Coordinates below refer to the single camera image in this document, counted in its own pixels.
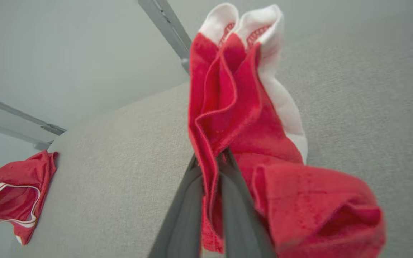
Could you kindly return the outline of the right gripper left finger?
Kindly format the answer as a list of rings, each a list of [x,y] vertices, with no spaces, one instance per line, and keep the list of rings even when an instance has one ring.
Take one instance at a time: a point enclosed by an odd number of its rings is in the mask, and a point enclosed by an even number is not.
[[[149,252],[150,258],[201,256],[202,171],[193,154]]]

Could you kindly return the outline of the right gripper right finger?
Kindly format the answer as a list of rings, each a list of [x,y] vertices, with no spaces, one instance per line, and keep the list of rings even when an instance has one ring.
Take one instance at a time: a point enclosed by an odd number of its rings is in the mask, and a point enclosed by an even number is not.
[[[218,157],[226,258],[275,258],[269,234],[230,149]]]

